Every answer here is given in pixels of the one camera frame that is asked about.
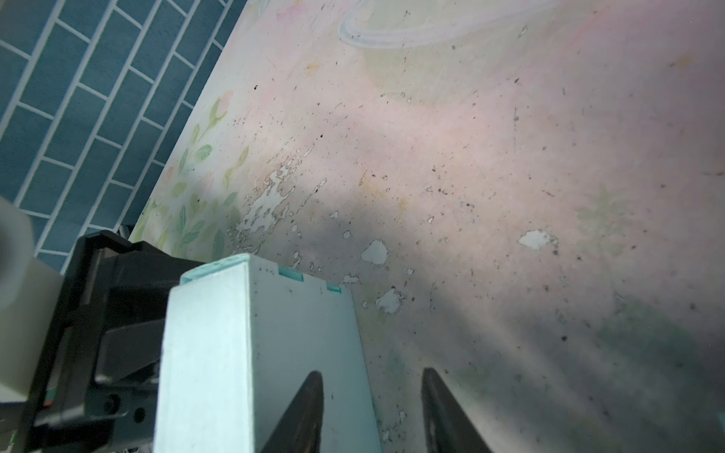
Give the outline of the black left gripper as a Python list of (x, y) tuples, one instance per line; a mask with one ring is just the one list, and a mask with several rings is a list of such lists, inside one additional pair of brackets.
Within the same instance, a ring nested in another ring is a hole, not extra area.
[(77, 240), (13, 452), (122, 452), (152, 442), (168, 298), (197, 262), (107, 230)]

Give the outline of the light blue paper box sheet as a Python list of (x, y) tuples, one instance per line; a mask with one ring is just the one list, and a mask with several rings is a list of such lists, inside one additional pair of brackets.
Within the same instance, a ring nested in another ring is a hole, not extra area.
[(308, 377), (321, 450), (380, 451), (349, 290), (249, 254), (194, 268), (169, 296), (153, 448), (259, 452)]

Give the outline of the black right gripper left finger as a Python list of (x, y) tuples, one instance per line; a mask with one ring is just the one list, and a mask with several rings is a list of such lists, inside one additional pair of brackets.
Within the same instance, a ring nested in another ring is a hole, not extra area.
[(322, 374), (307, 375), (279, 423), (262, 448), (262, 453), (318, 453), (321, 447), (324, 417)]

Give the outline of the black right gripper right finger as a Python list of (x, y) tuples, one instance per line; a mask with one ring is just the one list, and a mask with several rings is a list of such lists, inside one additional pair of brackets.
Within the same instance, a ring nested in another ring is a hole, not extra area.
[(439, 373), (430, 367), (423, 370), (421, 400), (428, 452), (492, 452)]

